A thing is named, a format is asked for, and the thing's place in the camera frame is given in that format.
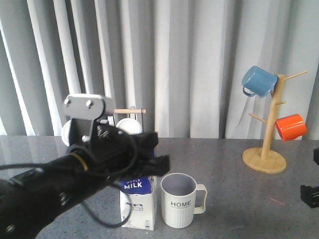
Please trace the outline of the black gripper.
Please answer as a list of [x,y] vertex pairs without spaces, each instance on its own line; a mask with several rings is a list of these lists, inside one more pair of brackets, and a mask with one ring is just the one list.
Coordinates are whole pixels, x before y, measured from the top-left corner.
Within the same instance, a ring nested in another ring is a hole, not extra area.
[[162,177],[170,171],[170,156],[154,156],[157,132],[128,134],[107,124],[97,125],[96,141],[72,145],[68,154],[84,163],[84,174],[111,180],[139,176]]
[[310,208],[319,207],[319,187],[311,187],[306,185],[300,186],[301,200]]

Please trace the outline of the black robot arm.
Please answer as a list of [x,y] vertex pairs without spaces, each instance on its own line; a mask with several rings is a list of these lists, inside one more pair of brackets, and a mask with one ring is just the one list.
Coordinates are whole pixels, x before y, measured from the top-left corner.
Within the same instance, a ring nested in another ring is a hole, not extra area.
[[129,135],[98,125],[87,142],[70,140],[67,153],[47,163],[1,166],[24,172],[0,182],[0,236],[33,239],[59,215],[105,187],[124,191],[121,181],[163,176],[168,155],[154,156],[156,132]]

